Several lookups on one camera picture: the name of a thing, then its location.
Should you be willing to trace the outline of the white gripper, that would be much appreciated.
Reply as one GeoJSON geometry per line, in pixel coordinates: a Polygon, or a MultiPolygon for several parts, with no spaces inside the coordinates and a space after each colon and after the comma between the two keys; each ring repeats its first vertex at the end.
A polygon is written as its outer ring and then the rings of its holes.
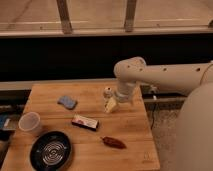
{"type": "Polygon", "coordinates": [[[107,98],[104,105],[105,112],[112,113],[118,107],[116,92],[111,87],[105,87],[103,96],[107,98]]]}

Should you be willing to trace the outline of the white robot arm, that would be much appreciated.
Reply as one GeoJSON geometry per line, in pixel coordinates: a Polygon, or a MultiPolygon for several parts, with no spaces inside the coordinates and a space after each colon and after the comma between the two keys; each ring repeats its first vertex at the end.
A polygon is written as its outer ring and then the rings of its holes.
{"type": "Polygon", "coordinates": [[[172,171],[213,171],[213,60],[208,63],[148,65],[141,57],[114,65],[117,88],[103,91],[107,113],[133,100],[144,82],[186,97],[177,120],[172,171]]]}

